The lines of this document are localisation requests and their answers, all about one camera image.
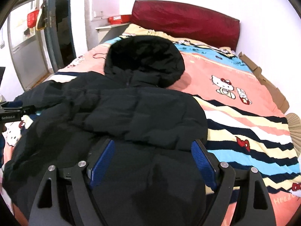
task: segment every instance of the silver pin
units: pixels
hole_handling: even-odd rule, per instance
[[[221,162],[221,167],[223,168],[227,168],[229,166],[229,164],[227,162]]]
[[[252,168],[251,168],[251,171],[252,171],[253,173],[257,173],[257,172],[258,172],[258,169],[257,169],[256,167],[252,167]]]
[[[51,165],[48,167],[48,171],[52,172],[55,169],[55,165]]]
[[[80,162],[78,163],[78,166],[79,166],[79,167],[84,167],[86,164],[87,164],[87,162],[85,162],[85,161],[80,161]]]

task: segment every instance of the wooden floor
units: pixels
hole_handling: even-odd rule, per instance
[[[47,73],[46,75],[44,75],[40,80],[37,81],[37,83],[35,85],[33,85],[31,88],[36,87],[37,85],[39,85],[40,83],[42,83],[44,80],[46,80],[49,76],[51,75],[51,73]]]

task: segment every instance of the cardboard box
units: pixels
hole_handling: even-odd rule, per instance
[[[280,92],[280,90],[275,87],[268,79],[266,79],[261,73],[262,69],[257,66],[252,60],[250,60],[246,55],[242,52],[239,53],[238,57],[245,62],[245,64],[250,68],[253,72],[254,76],[259,80],[261,85],[264,85],[267,90],[270,92],[274,103],[277,105],[278,109],[284,114],[290,105],[286,100],[285,96]]]

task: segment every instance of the black puffer jacket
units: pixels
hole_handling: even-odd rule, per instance
[[[47,167],[85,160],[106,136],[116,152],[93,195],[110,226],[197,222],[205,190],[190,145],[206,142],[207,120],[191,95],[163,89],[185,69],[180,52],[160,37],[130,37],[111,46],[104,69],[17,98],[45,110],[6,164],[4,188],[29,218]]]

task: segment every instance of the bed sheet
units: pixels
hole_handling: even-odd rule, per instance
[[[296,196],[300,195],[300,168],[287,121],[267,89],[230,48],[218,49],[187,38],[173,38],[132,24],[122,36],[81,55],[49,80],[68,82],[87,71],[104,74],[103,65],[110,45],[125,37],[144,34],[161,36],[175,43],[186,70],[170,89],[193,94],[205,110],[209,125],[208,151],[233,167],[259,169],[270,193],[277,225],[284,226],[301,203]],[[29,119],[18,124],[18,132],[32,123]],[[229,225],[233,215],[238,194],[238,188],[234,189],[234,203],[229,206],[223,225]]]

